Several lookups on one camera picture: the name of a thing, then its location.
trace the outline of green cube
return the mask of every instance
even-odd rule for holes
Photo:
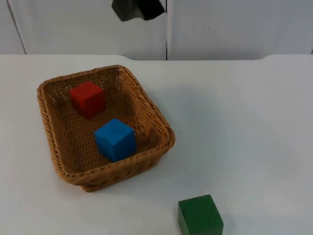
[[[178,202],[178,223],[183,235],[221,235],[224,227],[211,195]]]

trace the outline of wooden block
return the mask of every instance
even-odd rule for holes
[[[94,132],[98,151],[111,162],[129,157],[136,151],[134,130],[112,119]]]
[[[105,93],[92,82],[84,82],[70,91],[73,108],[85,118],[92,118],[105,110]]]
[[[183,235],[222,235],[223,221],[211,195],[179,202],[178,222]]]

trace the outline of red cube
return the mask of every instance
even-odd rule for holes
[[[92,118],[106,108],[104,91],[92,82],[70,89],[69,94],[73,108],[85,118]]]

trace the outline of black object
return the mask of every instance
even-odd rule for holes
[[[165,12],[159,0],[113,0],[112,8],[121,21],[152,20]]]

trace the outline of blue cube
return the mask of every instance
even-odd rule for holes
[[[94,132],[99,152],[111,162],[123,160],[136,151],[134,130],[112,119]]]

